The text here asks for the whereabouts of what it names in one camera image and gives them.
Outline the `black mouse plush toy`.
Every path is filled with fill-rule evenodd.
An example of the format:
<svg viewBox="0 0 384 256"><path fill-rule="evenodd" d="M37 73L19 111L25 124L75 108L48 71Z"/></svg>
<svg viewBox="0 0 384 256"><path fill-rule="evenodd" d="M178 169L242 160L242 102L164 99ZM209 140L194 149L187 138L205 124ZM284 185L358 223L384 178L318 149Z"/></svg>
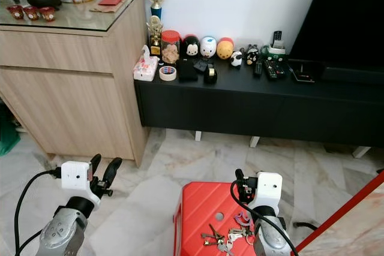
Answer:
<svg viewBox="0 0 384 256"><path fill-rule="evenodd" d="M200 40L194 34L187 34L181 43L181 53L184 58L198 57L200 53Z"/></svg>

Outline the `small black white figure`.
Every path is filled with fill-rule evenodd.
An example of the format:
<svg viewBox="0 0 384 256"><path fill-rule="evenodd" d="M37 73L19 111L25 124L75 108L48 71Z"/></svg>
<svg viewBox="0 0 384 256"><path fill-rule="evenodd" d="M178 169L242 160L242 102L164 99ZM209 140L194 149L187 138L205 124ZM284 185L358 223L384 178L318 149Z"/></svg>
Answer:
<svg viewBox="0 0 384 256"><path fill-rule="evenodd" d="M257 44L249 44L246 48L241 49L242 55L245 56L246 64L251 66L258 61L260 56L260 47Z"/></svg>

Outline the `wide black remote control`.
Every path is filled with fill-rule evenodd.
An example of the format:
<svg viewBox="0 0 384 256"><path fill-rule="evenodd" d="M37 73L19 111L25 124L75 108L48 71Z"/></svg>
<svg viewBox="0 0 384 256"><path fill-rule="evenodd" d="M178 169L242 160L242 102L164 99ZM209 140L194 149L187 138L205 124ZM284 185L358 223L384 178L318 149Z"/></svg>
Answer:
<svg viewBox="0 0 384 256"><path fill-rule="evenodd" d="M282 80L286 77L285 70L280 67L280 63L276 61L263 62L266 77L270 81Z"/></svg>

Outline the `black box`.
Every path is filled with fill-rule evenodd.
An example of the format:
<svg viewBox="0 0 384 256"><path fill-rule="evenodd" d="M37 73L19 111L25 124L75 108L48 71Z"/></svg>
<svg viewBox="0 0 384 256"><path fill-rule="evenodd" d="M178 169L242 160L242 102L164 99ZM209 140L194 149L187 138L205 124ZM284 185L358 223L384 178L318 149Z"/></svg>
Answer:
<svg viewBox="0 0 384 256"><path fill-rule="evenodd" d="M194 59L179 59L176 61L176 69L178 72L178 80L183 82L195 82L198 80L198 72L194 67L196 61Z"/></svg>

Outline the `green bag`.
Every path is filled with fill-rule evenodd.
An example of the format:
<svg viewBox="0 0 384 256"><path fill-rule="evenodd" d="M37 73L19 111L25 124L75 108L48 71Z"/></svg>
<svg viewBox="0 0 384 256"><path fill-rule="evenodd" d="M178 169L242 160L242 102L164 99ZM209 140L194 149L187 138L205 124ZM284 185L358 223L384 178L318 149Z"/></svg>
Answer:
<svg viewBox="0 0 384 256"><path fill-rule="evenodd" d="M0 114L0 156L6 156L21 140L12 122L12 113L1 106Z"/></svg>

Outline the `marble pattern folding table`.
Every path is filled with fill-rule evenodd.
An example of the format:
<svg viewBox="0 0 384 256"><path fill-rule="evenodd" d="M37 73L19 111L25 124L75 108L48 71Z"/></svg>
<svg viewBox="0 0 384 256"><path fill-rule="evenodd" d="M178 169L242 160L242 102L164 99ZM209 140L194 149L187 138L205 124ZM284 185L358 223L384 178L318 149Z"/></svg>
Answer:
<svg viewBox="0 0 384 256"><path fill-rule="evenodd" d="M300 256L384 256L384 168L297 250Z"/></svg>

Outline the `bunch of metal keys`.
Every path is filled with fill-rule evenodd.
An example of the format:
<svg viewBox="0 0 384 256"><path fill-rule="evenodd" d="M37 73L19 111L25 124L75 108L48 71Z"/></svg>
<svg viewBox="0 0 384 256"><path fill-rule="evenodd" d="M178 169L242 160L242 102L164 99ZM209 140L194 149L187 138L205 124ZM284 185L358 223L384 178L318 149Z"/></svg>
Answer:
<svg viewBox="0 0 384 256"><path fill-rule="evenodd" d="M204 240L203 246L216 246L225 256L235 256L234 243L238 239L244 240L247 245L253 246L255 242L255 232L253 231L253 220L247 212L238 212L233 216L233 220L238 223L238 227L230 228L227 235L220 234L213 225L208 225L211 233L202 233L201 239Z"/></svg>

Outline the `red plastic stool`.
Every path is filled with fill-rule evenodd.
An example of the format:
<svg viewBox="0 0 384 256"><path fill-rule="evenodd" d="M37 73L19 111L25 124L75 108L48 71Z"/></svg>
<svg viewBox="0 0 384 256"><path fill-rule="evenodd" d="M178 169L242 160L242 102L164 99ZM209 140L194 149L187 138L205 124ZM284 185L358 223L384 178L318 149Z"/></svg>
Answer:
<svg viewBox="0 0 384 256"><path fill-rule="evenodd" d="M238 227L233 220L238 212L247 211L231 197L229 183L190 182L184 185L173 216L173 256L225 256L216 246L203 246L201 234L211 233L208 225L213 225L220 234L227 235L230 228ZM236 240L233 250L235 256L256 256L253 246L242 239Z"/></svg>

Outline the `small gold trophy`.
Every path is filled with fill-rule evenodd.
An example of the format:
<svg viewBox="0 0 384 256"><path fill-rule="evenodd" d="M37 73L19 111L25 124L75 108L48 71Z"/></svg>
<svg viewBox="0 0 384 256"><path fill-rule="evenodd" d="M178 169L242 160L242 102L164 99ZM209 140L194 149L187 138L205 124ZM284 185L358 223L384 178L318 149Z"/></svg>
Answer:
<svg viewBox="0 0 384 256"><path fill-rule="evenodd" d="M149 42L148 47L150 48L151 56L161 56L161 33L163 30L163 24L159 17L151 15L146 23L148 26Z"/></svg>

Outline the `white round plush toy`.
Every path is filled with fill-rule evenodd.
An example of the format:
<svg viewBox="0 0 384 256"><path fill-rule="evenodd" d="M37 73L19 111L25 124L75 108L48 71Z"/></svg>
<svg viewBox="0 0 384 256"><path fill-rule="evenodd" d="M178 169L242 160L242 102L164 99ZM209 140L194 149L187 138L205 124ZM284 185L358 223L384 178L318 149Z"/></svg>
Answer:
<svg viewBox="0 0 384 256"><path fill-rule="evenodd" d="M199 54L201 57L211 59L216 54L217 41L212 36L205 36L199 40Z"/></svg>

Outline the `small red cup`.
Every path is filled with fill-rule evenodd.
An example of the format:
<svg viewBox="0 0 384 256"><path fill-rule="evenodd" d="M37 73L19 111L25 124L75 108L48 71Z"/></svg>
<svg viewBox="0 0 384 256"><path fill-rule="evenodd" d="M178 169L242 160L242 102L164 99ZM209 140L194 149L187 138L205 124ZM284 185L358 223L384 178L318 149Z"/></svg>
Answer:
<svg viewBox="0 0 384 256"><path fill-rule="evenodd" d="M41 7L38 9L41 18L46 22L53 22L56 20L54 7Z"/></svg>
<svg viewBox="0 0 384 256"><path fill-rule="evenodd" d="M36 21L40 18L38 7L27 6L23 7L23 12L30 21Z"/></svg>
<svg viewBox="0 0 384 256"><path fill-rule="evenodd" d="M10 5L6 7L8 13L14 20L24 20L25 13L21 5Z"/></svg>

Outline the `black tape dispenser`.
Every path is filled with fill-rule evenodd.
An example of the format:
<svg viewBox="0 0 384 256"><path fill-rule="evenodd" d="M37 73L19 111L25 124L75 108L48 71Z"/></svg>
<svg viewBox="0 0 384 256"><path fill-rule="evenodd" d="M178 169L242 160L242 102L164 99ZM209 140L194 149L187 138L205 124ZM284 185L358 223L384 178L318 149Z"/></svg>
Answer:
<svg viewBox="0 0 384 256"><path fill-rule="evenodd" d="M203 83L206 85L214 85L218 80L218 72L214 64L208 64L203 74Z"/></svg>

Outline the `white tape roll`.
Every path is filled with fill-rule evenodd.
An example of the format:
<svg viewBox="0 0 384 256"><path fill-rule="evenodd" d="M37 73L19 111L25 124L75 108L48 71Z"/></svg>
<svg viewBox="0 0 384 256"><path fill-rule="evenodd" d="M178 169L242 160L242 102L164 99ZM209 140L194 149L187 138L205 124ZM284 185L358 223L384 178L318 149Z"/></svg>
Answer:
<svg viewBox="0 0 384 256"><path fill-rule="evenodd" d="M158 69L158 75L162 81L170 82L176 80L178 70L174 66L162 66Z"/></svg>

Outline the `low black TV console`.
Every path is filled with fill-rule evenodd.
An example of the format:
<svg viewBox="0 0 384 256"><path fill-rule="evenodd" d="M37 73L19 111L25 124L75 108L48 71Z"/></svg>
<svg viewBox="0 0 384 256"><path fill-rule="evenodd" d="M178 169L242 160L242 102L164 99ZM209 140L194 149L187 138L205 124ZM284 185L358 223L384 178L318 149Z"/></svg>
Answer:
<svg viewBox="0 0 384 256"><path fill-rule="evenodd" d="M134 83L142 125L384 149L384 86L255 78L216 61L217 81Z"/></svg>

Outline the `slim black remote control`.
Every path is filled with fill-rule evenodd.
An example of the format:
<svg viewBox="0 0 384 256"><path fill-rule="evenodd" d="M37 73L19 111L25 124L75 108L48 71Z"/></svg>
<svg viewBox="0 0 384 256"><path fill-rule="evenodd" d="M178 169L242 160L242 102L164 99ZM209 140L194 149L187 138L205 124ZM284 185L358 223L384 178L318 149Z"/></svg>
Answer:
<svg viewBox="0 0 384 256"><path fill-rule="evenodd" d="M257 61L253 62L253 78L258 79L261 75L263 75L263 62Z"/></svg>

